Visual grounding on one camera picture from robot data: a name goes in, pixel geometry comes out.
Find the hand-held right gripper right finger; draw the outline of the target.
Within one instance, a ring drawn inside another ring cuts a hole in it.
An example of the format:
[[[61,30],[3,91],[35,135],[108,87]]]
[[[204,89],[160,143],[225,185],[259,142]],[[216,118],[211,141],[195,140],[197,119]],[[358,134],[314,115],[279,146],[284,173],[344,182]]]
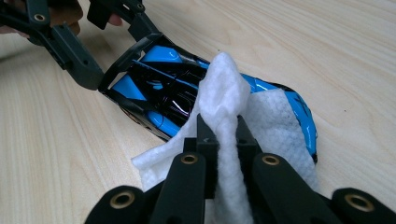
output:
[[[256,155],[261,152],[261,147],[250,131],[244,118],[238,116],[237,121],[238,125],[235,136],[241,170],[244,175],[251,175],[254,159]]]

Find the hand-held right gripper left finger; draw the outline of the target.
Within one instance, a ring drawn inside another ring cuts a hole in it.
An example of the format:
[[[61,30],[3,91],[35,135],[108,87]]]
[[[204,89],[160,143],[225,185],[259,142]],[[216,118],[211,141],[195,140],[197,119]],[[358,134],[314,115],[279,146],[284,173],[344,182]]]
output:
[[[199,153],[205,158],[205,197],[213,199],[217,185],[217,158],[219,142],[201,115],[196,118],[196,137],[186,137],[184,152]]]

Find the white wet wipe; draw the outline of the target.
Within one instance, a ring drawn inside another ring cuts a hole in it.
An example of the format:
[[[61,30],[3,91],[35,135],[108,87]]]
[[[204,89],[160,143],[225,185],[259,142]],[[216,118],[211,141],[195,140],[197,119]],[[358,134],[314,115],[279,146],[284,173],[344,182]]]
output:
[[[315,164],[286,93],[280,89],[250,92],[232,57],[218,54],[199,83],[188,121],[167,143],[132,159],[144,190],[165,180],[173,158],[182,152],[184,139],[197,135],[197,117],[219,140],[215,198],[205,210],[205,224],[253,224],[247,187],[236,147],[237,117],[241,115],[261,149],[283,157],[311,189],[318,189]]]

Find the blue and black toy car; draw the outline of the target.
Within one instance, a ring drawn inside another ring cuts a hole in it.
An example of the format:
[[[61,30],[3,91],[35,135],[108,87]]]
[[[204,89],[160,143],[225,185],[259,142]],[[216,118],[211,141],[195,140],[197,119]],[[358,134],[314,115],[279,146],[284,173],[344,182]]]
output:
[[[208,67],[208,61],[165,35],[146,35],[110,66],[99,91],[136,123],[168,141],[191,115]]]

